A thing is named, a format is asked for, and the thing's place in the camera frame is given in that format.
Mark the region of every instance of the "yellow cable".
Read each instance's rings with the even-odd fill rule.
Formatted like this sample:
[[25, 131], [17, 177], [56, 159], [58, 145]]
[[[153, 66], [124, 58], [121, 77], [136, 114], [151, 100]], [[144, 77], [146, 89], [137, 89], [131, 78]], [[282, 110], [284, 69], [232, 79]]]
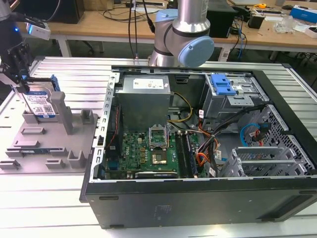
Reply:
[[174, 94], [176, 94], [176, 95], [178, 95], [179, 97], [181, 97], [181, 98], [188, 104], [188, 106], [189, 106], [189, 108], [190, 108], [190, 113], [189, 113], [188, 117], [186, 117], [186, 118], [184, 118], [184, 119], [167, 120], [167, 122], [184, 122], [184, 121], [187, 121], [187, 120], [192, 116], [192, 114], [193, 114], [193, 108], [192, 108], [192, 106], [190, 105], [190, 103], [187, 101], [187, 99], [184, 98], [181, 94], [176, 93], [176, 92], [174, 92]]

